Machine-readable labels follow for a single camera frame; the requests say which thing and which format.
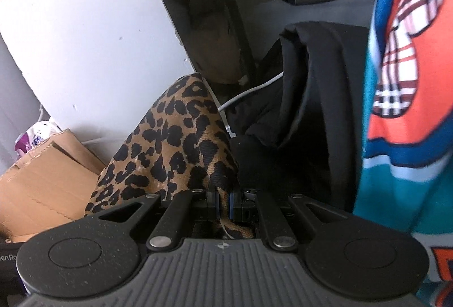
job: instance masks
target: black bag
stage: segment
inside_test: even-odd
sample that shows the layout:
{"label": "black bag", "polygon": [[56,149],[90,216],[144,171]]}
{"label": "black bag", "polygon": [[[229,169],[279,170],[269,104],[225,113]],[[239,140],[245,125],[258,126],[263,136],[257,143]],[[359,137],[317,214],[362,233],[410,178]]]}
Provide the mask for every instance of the black bag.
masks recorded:
{"label": "black bag", "polygon": [[282,199],[298,188],[352,210],[361,167],[367,37],[365,27],[327,22],[286,28],[266,76],[283,69],[283,78],[226,111],[238,135],[232,151],[241,187],[259,184]]}

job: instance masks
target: black plastic device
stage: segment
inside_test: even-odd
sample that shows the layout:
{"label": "black plastic device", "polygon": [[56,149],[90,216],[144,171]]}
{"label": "black plastic device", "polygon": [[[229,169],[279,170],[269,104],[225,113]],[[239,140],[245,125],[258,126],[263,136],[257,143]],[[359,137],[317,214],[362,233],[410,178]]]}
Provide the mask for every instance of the black plastic device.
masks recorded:
{"label": "black plastic device", "polygon": [[218,216],[217,193],[200,189],[38,234],[17,255],[22,306],[423,306],[414,238],[298,194],[286,208],[255,189],[230,202],[255,239],[192,238]]}
{"label": "black plastic device", "polygon": [[16,269],[17,252],[22,243],[0,243],[0,307],[8,306],[8,296],[24,295]]}

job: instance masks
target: cardboard flap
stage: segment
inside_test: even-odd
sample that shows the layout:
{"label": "cardboard flap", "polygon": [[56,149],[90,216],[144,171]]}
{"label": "cardboard flap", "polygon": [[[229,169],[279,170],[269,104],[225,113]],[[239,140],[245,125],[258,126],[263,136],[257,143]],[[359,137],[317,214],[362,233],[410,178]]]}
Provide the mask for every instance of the cardboard flap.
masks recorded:
{"label": "cardboard flap", "polygon": [[48,146],[57,147],[60,151],[97,175],[105,168],[104,163],[91,153],[89,149],[84,147],[69,129],[51,135],[47,140],[19,158],[14,166],[22,168],[30,160],[39,156]]}
{"label": "cardboard flap", "polygon": [[82,218],[96,187],[95,173],[53,145],[40,151],[0,178],[0,223],[11,237]]}

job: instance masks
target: round black pad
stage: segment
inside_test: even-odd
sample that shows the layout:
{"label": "round black pad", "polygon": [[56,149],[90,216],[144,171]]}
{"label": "round black pad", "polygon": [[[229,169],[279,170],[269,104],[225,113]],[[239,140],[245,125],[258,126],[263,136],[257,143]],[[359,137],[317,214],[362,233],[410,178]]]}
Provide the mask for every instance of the round black pad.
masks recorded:
{"label": "round black pad", "polygon": [[82,268],[94,263],[101,253],[101,246],[93,240],[69,238],[54,244],[49,257],[62,268]]}
{"label": "round black pad", "polygon": [[123,224],[94,216],[37,234],[17,254],[17,270],[31,293],[63,299],[106,293],[139,262]]}
{"label": "round black pad", "polygon": [[396,251],[382,240],[358,239],[346,245],[344,255],[361,268],[384,268],[395,261]]}
{"label": "round black pad", "polygon": [[320,225],[305,260],[322,284],[363,301],[413,293],[429,265],[415,239],[356,216]]}

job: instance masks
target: leopard print bag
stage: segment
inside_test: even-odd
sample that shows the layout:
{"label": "leopard print bag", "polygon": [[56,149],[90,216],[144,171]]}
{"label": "leopard print bag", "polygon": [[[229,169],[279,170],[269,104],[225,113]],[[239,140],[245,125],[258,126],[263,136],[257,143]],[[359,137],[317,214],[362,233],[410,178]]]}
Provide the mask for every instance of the leopard print bag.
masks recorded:
{"label": "leopard print bag", "polygon": [[253,231],[228,219],[237,166],[216,104],[199,73],[176,81],[153,104],[99,175],[85,212],[96,213],[147,193],[163,201],[188,189],[216,187],[228,238]]}

